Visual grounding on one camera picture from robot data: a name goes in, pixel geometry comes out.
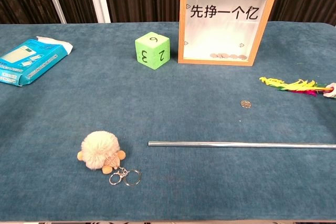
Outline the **teal blue table cloth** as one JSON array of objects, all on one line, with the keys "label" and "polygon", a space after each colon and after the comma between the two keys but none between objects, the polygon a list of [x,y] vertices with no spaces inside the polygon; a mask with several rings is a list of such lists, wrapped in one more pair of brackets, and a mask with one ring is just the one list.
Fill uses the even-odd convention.
[{"label": "teal blue table cloth", "polygon": [[[0,54],[36,36],[73,51],[24,87],[0,83],[0,221],[336,220],[336,150],[149,147],[149,141],[336,143],[336,99],[260,77],[336,82],[336,27],[269,22],[251,67],[177,63],[178,23],[0,25]],[[156,70],[135,40],[170,39]],[[251,108],[240,105],[251,102]],[[77,160],[113,133],[141,181]]]}]

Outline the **colourful feather shuttlecock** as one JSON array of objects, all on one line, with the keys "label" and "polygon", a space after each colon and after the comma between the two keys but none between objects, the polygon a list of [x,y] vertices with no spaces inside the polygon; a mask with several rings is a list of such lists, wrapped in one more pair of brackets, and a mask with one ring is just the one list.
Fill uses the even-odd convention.
[{"label": "colourful feather shuttlecock", "polygon": [[327,86],[318,84],[314,80],[298,79],[296,82],[285,83],[281,79],[260,77],[259,80],[267,86],[271,86],[281,91],[289,91],[294,93],[304,93],[316,96],[318,93],[323,93],[327,98],[336,99],[336,83],[331,83]]}]

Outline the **beige plush pompom keychain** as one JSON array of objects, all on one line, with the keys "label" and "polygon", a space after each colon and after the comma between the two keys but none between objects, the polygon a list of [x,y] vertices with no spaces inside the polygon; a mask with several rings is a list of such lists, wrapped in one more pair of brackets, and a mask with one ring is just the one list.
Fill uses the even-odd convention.
[{"label": "beige plush pompom keychain", "polygon": [[121,181],[127,186],[137,185],[141,181],[141,173],[136,169],[127,170],[121,166],[126,157],[125,151],[120,148],[118,138],[107,131],[94,131],[88,134],[81,142],[81,150],[77,160],[85,163],[91,170],[102,170],[103,174],[110,175],[109,184],[117,185]]}]

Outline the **thin silver metal rod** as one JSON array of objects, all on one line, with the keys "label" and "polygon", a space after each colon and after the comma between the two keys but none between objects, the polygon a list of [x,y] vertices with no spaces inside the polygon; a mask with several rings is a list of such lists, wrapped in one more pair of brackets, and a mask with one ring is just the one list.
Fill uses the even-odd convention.
[{"label": "thin silver metal rod", "polygon": [[245,142],[167,142],[149,141],[155,147],[236,147],[236,148],[313,148],[334,149],[336,144],[245,143]]}]

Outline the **wooden frame money box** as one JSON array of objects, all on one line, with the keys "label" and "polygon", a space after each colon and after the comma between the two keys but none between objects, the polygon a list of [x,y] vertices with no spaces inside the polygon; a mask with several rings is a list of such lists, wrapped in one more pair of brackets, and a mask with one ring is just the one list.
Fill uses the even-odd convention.
[{"label": "wooden frame money box", "polygon": [[[180,0],[179,63],[252,66],[274,0]],[[212,58],[210,54],[228,54]],[[245,55],[246,60],[230,55]]]}]

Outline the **green foam number die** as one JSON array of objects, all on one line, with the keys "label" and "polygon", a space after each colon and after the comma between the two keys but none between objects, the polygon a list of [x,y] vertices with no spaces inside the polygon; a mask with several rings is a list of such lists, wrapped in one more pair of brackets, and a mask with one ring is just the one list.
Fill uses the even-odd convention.
[{"label": "green foam number die", "polygon": [[170,60],[170,39],[149,32],[135,40],[137,61],[156,70]]}]

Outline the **blue cardboard product box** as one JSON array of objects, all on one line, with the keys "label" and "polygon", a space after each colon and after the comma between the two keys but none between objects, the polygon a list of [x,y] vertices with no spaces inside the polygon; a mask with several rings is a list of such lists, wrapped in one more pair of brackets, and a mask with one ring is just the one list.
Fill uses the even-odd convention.
[{"label": "blue cardboard product box", "polygon": [[0,82],[22,87],[34,82],[69,55],[73,45],[38,36],[0,56]]}]

